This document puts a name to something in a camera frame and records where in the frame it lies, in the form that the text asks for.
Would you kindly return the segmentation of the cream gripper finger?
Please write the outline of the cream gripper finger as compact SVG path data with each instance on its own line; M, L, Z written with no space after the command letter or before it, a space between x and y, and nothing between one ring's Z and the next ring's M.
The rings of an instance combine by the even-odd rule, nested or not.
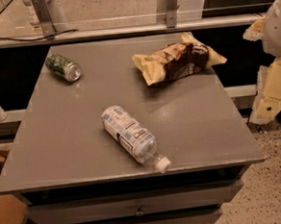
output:
M263 26L265 19L263 17L257 19L252 23L249 28L247 28L243 33L243 38L245 40L257 41L263 39Z

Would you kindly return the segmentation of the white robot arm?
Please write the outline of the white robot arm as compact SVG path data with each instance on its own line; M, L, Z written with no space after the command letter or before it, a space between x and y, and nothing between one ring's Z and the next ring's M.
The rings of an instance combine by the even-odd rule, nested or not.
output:
M244 32L243 38L262 41L264 51L274 56L270 66L261 66L249 121L266 125L281 112L281 0L275 0L264 17Z

